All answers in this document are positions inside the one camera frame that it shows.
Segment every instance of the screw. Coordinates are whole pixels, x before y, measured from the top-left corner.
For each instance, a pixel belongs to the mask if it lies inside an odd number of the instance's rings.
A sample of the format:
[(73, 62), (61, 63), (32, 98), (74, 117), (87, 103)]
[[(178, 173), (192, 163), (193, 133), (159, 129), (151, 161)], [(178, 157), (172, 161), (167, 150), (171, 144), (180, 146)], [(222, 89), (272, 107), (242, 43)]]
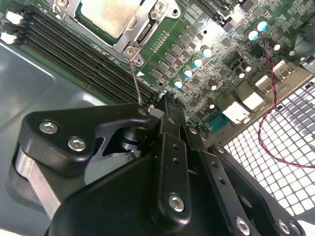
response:
[(68, 0), (57, 0), (57, 5), (61, 7), (65, 7), (68, 5)]
[(50, 121), (45, 121), (39, 125), (41, 132), (45, 134), (55, 134), (58, 131), (58, 126)]
[(223, 154), (224, 153), (224, 150), (221, 148), (221, 147), (217, 147), (217, 150), (219, 153)]
[(240, 217), (236, 217), (235, 219), (236, 226), (238, 229), (246, 236), (250, 235), (251, 230), (248, 224)]
[(190, 127), (189, 130), (191, 131), (191, 133), (197, 134), (197, 131), (194, 128)]
[(289, 228), (286, 226), (286, 224), (285, 224), (282, 220), (278, 220), (278, 224), (279, 224), (280, 229), (281, 229), (283, 232), (285, 232), (287, 235), (290, 234)]
[(72, 138), (68, 141), (68, 146), (74, 151), (83, 151), (86, 148), (85, 142), (80, 138)]
[(140, 115), (144, 116), (144, 117), (146, 117), (146, 116), (147, 116), (147, 113), (146, 113), (146, 111), (145, 111), (145, 110), (138, 109), (138, 113), (139, 113)]
[(166, 6), (162, 2), (158, 2), (155, 6), (155, 11), (157, 14), (163, 14), (166, 11)]
[(133, 53), (134, 53), (133, 48), (128, 48), (128, 49), (127, 49), (127, 54), (128, 54), (128, 55), (133, 55)]
[(300, 231), (300, 229), (292, 222), (290, 221), (290, 226), (292, 227), (292, 229), (298, 234), (301, 235), (302, 232)]
[(177, 212), (182, 212), (185, 208), (183, 200), (175, 194), (169, 196), (168, 202), (169, 205)]

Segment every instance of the motherboard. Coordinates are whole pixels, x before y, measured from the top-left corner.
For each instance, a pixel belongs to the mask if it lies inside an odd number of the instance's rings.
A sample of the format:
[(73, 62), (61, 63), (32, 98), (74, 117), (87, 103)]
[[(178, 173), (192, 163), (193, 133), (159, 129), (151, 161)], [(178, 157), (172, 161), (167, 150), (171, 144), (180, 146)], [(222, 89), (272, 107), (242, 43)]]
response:
[(208, 137), (264, 109), (272, 73), (281, 85), (313, 61), (296, 45), (314, 14), (314, 0), (0, 0), (0, 32), (108, 104), (137, 102), (133, 69), (145, 106), (171, 93)]

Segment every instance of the green circuit board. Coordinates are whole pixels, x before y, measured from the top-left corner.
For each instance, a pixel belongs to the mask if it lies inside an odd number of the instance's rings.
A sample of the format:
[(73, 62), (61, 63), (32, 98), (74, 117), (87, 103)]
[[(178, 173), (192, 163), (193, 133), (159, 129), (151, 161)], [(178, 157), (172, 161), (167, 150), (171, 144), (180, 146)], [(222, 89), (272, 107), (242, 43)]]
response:
[[(0, 0), (0, 27), (7, 22), (4, 14), (9, 2)], [(34, 5), (45, 14), (55, 18), (55, 13), (45, 0), (16, 0), (16, 2)], [(215, 100), (227, 89), (234, 91), (243, 81), (248, 81), (254, 88), (255, 82), (259, 79), (255, 74), (266, 64), (266, 61), (258, 59), (251, 53), (255, 42), (248, 40), (247, 30), (254, 28), (255, 22), (258, 20), (264, 20), (268, 23), (268, 28), (259, 35), (260, 38), (264, 40), (273, 39), (280, 43), (282, 47), (294, 47), (298, 28), (315, 13), (313, 0), (253, 1), (253, 7), (248, 11), (244, 11), (240, 6), (235, 7), (235, 12), (237, 12), (235, 19), (237, 18), (237, 20), (235, 20), (233, 29), (226, 32), (221, 26), (213, 22), (193, 0), (177, 0), (177, 4), (181, 10), (181, 16), (178, 19), (164, 19), (141, 50), (144, 64), (135, 69), (136, 74), (139, 74), (139, 72), (142, 74), (137, 78), (155, 91), (165, 89), (175, 94), (175, 97), (180, 98), (186, 106), (186, 116), (189, 123), (196, 127), (200, 125), (215, 126), (212, 127), (212, 132), (217, 132), (229, 121), (218, 108), (210, 110), (207, 107), (207, 99)], [(102, 52), (117, 67), (127, 72), (130, 71), (128, 63), (115, 59), (67, 23), (63, 21), (60, 21), (60, 23)], [(189, 34), (188, 28), (191, 26), (197, 30), (197, 35), (191, 36)], [(180, 37), (183, 35), (189, 39), (187, 46), (180, 44)], [(182, 52), (178, 56), (174, 56), (171, 51), (175, 44), (181, 45), (182, 48)], [(200, 51), (201, 47), (205, 45), (211, 48), (213, 52), (209, 58), (203, 58)], [(104, 97), (98, 91), (93, 91), (86, 84), (76, 80), (74, 76), (58, 68), (43, 56), (32, 52), (27, 47), (23, 46), (22, 49), (92, 94), (111, 103), (110, 98)], [(270, 55), (282, 58), (288, 57), (282, 51), (266, 50)], [(165, 71), (158, 69), (162, 75), (161, 78), (157, 78), (153, 75), (153, 72), (158, 68), (161, 61), (165, 61), (167, 53), (171, 53), (175, 57), (175, 62), (173, 64), (168, 63)], [(236, 53), (246, 58), (246, 61), (252, 67), (251, 72), (247, 73), (242, 79), (236, 76), (228, 66), (229, 61)], [(193, 66), (192, 59), (195, 57), (200, 57), (203, 60), (203, 65), (200, 68)], [(183, 75), (184, 68), (190, 68), (193, 72), (193, 76), (187, 80)], [(174, 87), (175, 79), (182, 80), (183, 87), (181, 89)], [(221, 82), (220, 88), (211, 91), (207, 85), (209, 79), (212, 79), (215, 83)]]

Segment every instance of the white grid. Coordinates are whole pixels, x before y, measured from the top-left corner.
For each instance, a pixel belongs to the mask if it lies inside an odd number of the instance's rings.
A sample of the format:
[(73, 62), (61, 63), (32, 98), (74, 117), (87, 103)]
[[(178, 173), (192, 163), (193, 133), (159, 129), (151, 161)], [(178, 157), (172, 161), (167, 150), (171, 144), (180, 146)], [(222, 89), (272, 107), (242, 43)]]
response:
[[(268, 150), (286, 161), (315, 165), (315, 79), (282, 102), (263, 125)], [(258, 142), (259, 122), (229, 142), (232, 156), (292, 215), (315, 206), (315, 170), (277, 162)]]

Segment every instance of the capacitor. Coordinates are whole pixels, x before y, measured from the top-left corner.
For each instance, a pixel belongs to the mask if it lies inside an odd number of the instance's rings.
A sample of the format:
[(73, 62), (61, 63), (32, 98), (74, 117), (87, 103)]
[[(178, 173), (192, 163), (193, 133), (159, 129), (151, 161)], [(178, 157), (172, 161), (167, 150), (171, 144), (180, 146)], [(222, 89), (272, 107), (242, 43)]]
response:
[(192, 77), (192, 70), (190, 68), (185, 68), (183, 70), (185, 79), (189, 79)]
[(250, 72), (252, 70), (252, 67), (246, 61), (241, 64), (241, 67), (246, 72)]
[(208, 86), (210, 87), (212, 91), (217, 89), (217, 84), (213, 80), (208, 81)]
[(254, 26), (259, 32), (263, 32), (267, 29), (268, 23), (265, 21), (257, 21)]
[(159, 94), (158, 97), (161, 99), (165, 94), (167, 93), (167, 91), (165, 89), (162, 89)]
[(205, 58), (209, 58), (212, 55), (212, 50), (208, 46), (202, 46), (201, 53)]
[(246, 32), (246, 37), (250, 40), (250, 41), (255, 41), (256, 39), (258, 39), (258, 32), (255, 31), (254, 29), (250, 29)]
[(181, 89), (182, 86), (183, 86), (183, 82), (182, 82), (181, 79), (175, 79), (175, 80), (174, 80), (174, 87), (175, 87), (176, 89)]
[(278, 51), (281, 48), (281, 45), (274, 40), (270, 40), (267, 46), (268, 48), (272, 48), (274, 51)]
[(235, 69), (235, 74), (236, 74), (240, 79), (242, 79), (242, 78), (245, 77), (244, 71), (243, 71), (241, 68), (239, 68), (239, 67), (237, 67), (237, 68)]
[(199, 68), (202, 66), (202, 60), (198, 57), (192, 59), (192, 64), (194, 67)]
[(207, 99), (207, 105), (210, 109), (214, 109), (216, 107), (214, 101), (211, 98)]
[(293, 57), (296, 55), (296, 51), (291, 48), (290, 46), (285, 46), (282, 51), (285, 53), (285, 54), (288, 54), (289, 56)]

